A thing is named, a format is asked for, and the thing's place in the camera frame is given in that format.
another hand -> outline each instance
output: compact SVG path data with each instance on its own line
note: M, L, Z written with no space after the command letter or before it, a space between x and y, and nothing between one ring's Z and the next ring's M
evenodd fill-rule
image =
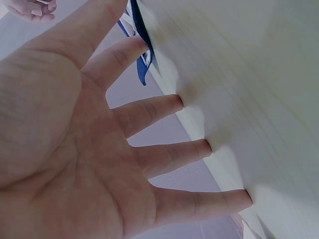
M90 0L0 62L0 238L130 238L241 211L246 191L193 193L148 178L211 154L205 140L131 147L182 110L176 95L110 109L105 92L147 46L132 37L88 61L125 0Z
M35 23L47 23L54 19L56 0L2 0L4 6L15 16Z

